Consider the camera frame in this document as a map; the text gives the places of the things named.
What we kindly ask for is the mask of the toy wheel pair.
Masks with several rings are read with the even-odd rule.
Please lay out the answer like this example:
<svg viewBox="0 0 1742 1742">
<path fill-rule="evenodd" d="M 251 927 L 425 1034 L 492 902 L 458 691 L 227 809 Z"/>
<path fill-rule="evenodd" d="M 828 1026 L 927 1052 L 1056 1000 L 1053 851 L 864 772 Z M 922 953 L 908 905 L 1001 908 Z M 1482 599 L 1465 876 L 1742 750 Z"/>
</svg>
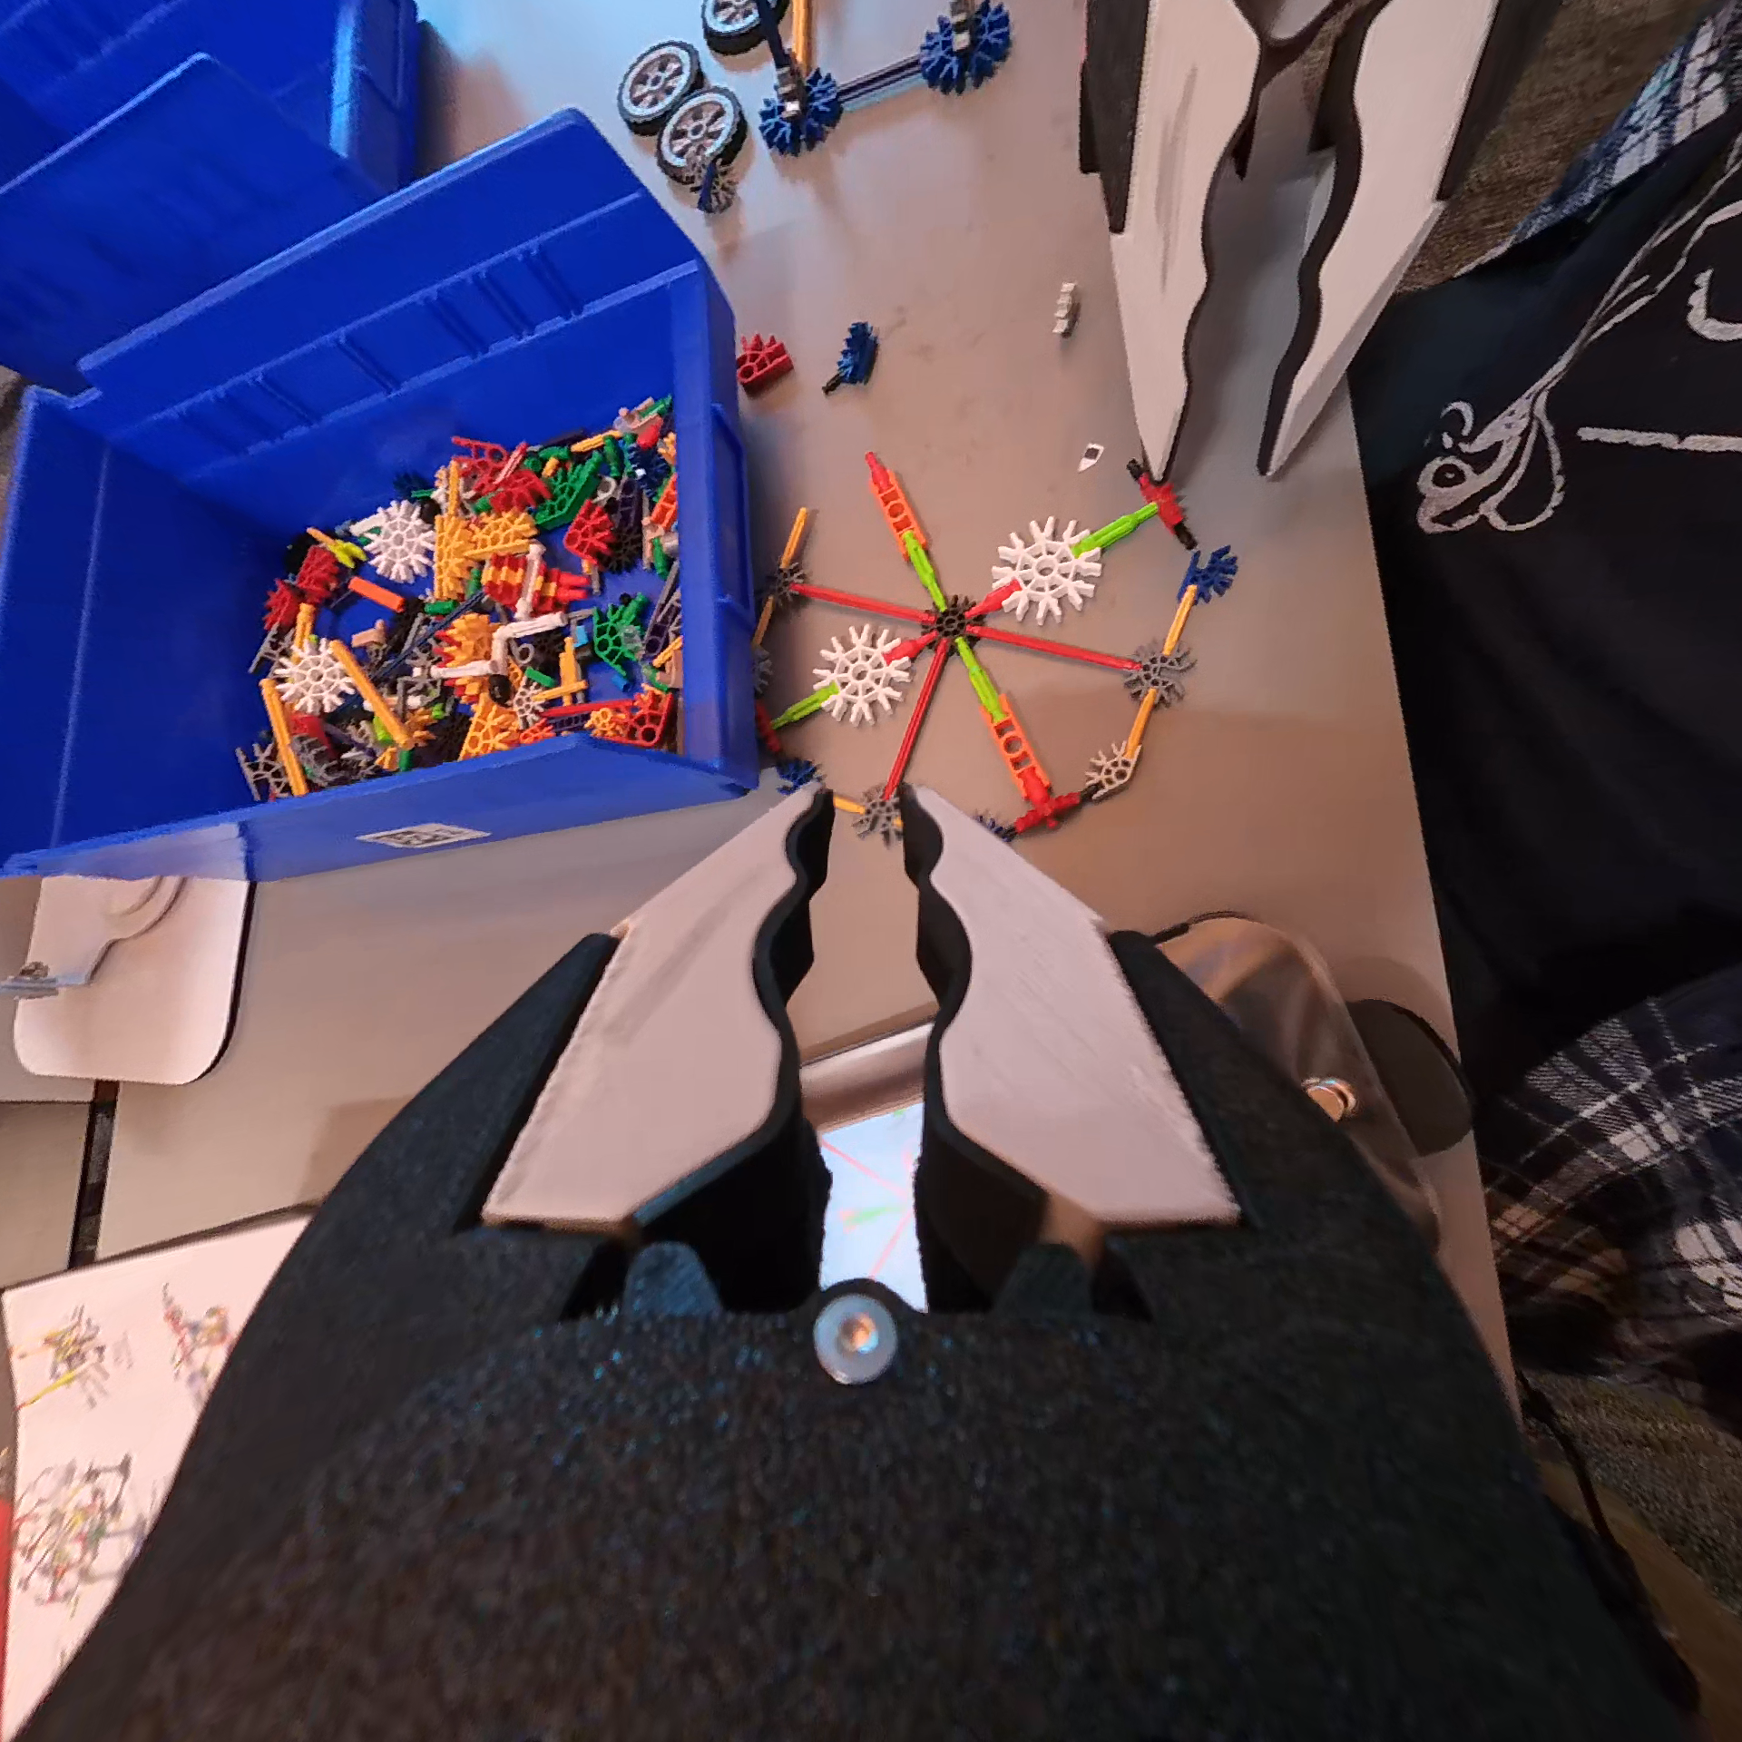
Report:
<svg viewBox="0 0 1742 1742">
<path fill-rule="evenodd" d="M 616 107 L 636 137 L 653 142 L 657 166 L 697 211 L 730 211 L 748 117 L 725 88 L 705 81 L 693 44 L 668 38 L 643 48 L 619 81 Z"/>
</svg>

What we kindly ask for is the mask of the instruction booklet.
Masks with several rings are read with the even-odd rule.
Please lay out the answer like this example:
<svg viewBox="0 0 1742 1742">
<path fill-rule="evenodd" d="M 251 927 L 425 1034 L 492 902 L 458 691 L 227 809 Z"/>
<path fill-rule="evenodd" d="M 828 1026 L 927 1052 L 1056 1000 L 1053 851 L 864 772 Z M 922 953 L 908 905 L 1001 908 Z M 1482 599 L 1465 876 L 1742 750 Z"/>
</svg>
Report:
<svg viewBox="0 0 1742 1742">
<path fill-rule="evenodd" d="M 3 1293 L 3 1737 L 126 1575 L 310 1216 L 296 1209 Z"/>
</svg>

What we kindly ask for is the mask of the blue plastic storage bin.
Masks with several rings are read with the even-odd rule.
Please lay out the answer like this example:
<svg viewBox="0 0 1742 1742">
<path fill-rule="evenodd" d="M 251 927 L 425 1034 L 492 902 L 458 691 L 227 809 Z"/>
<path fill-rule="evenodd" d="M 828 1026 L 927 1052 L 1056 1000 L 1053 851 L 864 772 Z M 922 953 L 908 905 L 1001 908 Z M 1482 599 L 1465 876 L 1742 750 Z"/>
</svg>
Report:
<svg viewBox="0 0 1742 1742">
<path fill-rule="evenodd" d="M 1 7 L 1 362 L 110 342 L 414 174 L 414 3 Z"/>
<path fill-rule="evenodd" d="M 3 875 L 279 882 L 752 793 L 731 312 L 573 110 L 442 169 L 35 392 L 3 547 Z M 578 737 L 272 803 L 236 750 L 286 549 L 456 435 L 671 395 L 681 744 Z"/>
</svg>

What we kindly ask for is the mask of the person's plaid shirt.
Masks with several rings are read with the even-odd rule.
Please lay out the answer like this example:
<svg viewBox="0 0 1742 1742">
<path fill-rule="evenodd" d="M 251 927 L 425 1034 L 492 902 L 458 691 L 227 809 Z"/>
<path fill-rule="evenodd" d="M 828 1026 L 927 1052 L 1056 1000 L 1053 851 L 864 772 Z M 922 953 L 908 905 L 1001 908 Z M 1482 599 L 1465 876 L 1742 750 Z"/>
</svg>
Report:
<svg viewBox="0 0 1742 1742">
<path fill-rule="evenodd" d="M 1731 112 L 1737 4 L 1719 4 L 1516 244 Z M 1477 1095 L 1473 1122 L 1527 1378 L 1737 1614 L 1737 961 Z"/>
</svg>

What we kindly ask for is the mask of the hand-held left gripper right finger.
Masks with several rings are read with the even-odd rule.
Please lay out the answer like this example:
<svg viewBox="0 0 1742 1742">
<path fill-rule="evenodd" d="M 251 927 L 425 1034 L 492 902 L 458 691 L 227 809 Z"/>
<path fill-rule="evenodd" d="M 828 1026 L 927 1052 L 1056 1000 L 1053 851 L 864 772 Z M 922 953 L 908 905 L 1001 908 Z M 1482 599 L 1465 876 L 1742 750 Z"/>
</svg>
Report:
<svg viewBox="0 0 1742 1742">
<path fill-rule="evenodd" d="M 1235 1227 L 1104 921 L 932 788 L 907 787 L 900 807 L 937 980 L 934 1132 L 1014 1188 L 1014 1240 Z"/>
</svg>

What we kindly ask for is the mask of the smartphone in metal holder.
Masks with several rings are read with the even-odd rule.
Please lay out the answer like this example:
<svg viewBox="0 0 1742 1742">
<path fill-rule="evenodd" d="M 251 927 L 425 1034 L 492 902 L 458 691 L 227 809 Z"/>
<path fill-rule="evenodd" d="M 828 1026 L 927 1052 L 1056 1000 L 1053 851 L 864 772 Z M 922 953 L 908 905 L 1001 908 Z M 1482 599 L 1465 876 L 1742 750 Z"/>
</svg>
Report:
<svg viewBox="0 0 1742 1742">
<path fill-rule="evenodd" d="M 1263 1056 L 1362 1151 L 1427 1247 L 1443 1247 L 1443 1209 L 1362 1051 L 1323 960 L 1281 929 L 1210 913 L 1156 936 Z M 805 1108 L 830 1173 L 818 1283 L 872 1279 L 925 1308 L 912 1176 L 922 1145 L 922 1064 L 930 1022 L 912 1022 L 811 1061 Z"/>
</svg>

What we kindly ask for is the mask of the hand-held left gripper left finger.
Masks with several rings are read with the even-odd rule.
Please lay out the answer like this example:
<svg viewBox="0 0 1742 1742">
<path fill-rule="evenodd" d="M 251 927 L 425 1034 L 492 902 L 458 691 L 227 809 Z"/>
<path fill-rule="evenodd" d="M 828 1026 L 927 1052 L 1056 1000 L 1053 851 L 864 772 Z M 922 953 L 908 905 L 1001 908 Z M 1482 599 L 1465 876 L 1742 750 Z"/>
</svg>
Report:
<svg viewBox="0 0 1742 1742">
<path fill-rule="evenodd" d="M 613 950 L 483 1207 L 625 1230 L 768 1143 L 795 1109 L 789 1016 L 835 803 L 802 787 L 613 929 Z"/>
</svg>

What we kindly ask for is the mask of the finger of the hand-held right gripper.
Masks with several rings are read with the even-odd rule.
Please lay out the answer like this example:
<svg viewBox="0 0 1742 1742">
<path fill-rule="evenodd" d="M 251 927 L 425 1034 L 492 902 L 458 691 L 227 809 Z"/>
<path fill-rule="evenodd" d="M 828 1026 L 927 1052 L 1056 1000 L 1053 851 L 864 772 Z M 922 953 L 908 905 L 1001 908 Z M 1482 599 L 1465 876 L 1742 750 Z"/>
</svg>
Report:
<svg viewBox="0 0 1742 1742">
<path fill-rule="evenodd" d="M 1191 400 L 1191 328 L 1207 297 L 1208 211 L 1250 117 L 1259 40 L 1238 3 L 1148 3 L 1125 229 L 1109 229 L 1141 457 L 1166 479 Z"/>
<path fill-rule="evenodd" d="M 1266 477 L 1294 458 L 1439 220 L 1439 187 L 1496 8 L 1362 4 L 1338 34 L 1317 112 L 1329 165 L 1259 440 Z"/>
</svg>

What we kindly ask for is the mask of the spoked construction toy wheel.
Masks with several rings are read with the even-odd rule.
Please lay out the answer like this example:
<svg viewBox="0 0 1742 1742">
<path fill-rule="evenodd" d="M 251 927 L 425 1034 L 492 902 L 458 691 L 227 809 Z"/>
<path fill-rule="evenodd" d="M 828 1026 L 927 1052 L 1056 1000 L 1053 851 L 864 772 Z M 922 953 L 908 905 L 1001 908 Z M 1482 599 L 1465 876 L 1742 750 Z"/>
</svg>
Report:
<svg viewBox="0 0 1742 1742">
<path fill-rule="evenodd" d="M 998 839 L 1011 843 L 1029 834 L 1056 832 L 1072 815 L 1122 795 L 1140 769 L 1151 719 L 1184 701 L 1186 680 L 1194 668 L 1186 627 L 1191 616 L 1215 599 L 1179 601 L 1179 584 L 1161 639 L 1143 642 L 1130 658 L 1045 639 L 1036 628 L 1084 609 L 1094 599 L 1102 556 L 1145 525 L 1164 525 L 1186 549 L 1186 561 L 1194 549 L 1210 551 L 1191 533 L 1174 486 L 1154 480 L 1143 465 L 1132 465 L 1132 477 L 1143 497 L 1137 510 L 1092 530 L 1077 527 L 1075 522 L 1061 525 L 1055 517 L 1029 522 L 998 545 L 992 586 L 983 596 L 972 599 L 945 589 L 899 474 L 875 453 L 865 454 L 865 469 L 882 522 L 907 571 L 922 590 L 922 605 L 907 607 L 816 586 L 800 561 L 811 513 L 796 511 L 780 561 L 759 590 L 752 637 L 759 743 L 779 772 L 780 791 L 795 795 L 800 787 L 821 783 L 821 769 L 812 761 L 784 750 L 784 733 L 816 718 L 867 729 L 904 713 L 902 737 L 882 783 L 859 797 L 835 795 L 835 812 L 850 820 L 857 838 L 887 846 L 900 839 L 900 791 L 942 680 L 957 669 L 970 682 L 978 716 L 1020 801 L 1011 820 L 979 818 Z M 808 690 L 784 708 L 770 708 L 772 658 L 767 640 L 772 623 L 806 605 L 850 613 L 854 620 L 818 650 Z M 993 677 L 981 646 L 1014 649 L 1118 675 L 1134 708 L 1130 729 L 1109 750 L 1092 755 L 1077 784 L 1058 784 L 1045 770 L 1011 691 Z"/>
</svg>

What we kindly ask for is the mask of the pile of colourful toy pieces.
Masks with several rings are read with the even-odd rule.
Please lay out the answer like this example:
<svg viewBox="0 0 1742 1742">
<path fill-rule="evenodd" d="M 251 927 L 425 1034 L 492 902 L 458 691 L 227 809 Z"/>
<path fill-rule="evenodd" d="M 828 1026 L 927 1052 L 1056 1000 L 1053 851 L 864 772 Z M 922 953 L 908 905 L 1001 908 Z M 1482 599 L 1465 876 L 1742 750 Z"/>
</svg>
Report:
<svg viewBox="0 0 1742 1742">
<path fill-rule="evenodd" d="M 542 443 L 456 435 L 375 511 L 293 536 L 250 662 L 251 801 L 578 737 L 681 744 L 671 395 Z"/>
</svg>

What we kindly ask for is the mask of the blue construction toy car frame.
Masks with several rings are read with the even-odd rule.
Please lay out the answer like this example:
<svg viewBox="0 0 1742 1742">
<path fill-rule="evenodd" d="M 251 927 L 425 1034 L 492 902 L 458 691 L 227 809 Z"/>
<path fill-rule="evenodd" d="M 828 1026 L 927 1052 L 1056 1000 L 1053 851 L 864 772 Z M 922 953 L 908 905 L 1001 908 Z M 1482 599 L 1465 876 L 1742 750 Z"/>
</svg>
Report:
<svg viewBox="0 0 1742 1742">
<path fill-rule="evenodd" d="M 1011 48 L 1010 8 L 996 3 L 949 3 L 917 53 L 848 80 L 818 61 L 812 3 L 701 3 L 699 25 L 719 56 L 768 51 L 774 83 L 759 110 L 759 135 L 776 157 L 818 148 L 848 114 L 908 90 L 978 91 Z"/>
</svg>

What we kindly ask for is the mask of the white rounded sheet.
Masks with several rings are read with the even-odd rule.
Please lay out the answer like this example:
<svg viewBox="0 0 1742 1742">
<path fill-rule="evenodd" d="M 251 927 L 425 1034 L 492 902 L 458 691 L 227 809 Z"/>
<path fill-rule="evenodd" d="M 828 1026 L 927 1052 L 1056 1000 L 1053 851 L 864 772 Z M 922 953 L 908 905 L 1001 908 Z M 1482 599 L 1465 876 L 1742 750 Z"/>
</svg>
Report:
<svg viewBox="0 0 1742 1742">
<path fill-rule="evenodd" d="M 251 902 L 239 881 L 45 878 L 3 975 L 3 1039 L 31 1094 L 207 1076 L 234 1024 Z"/>
</svg>

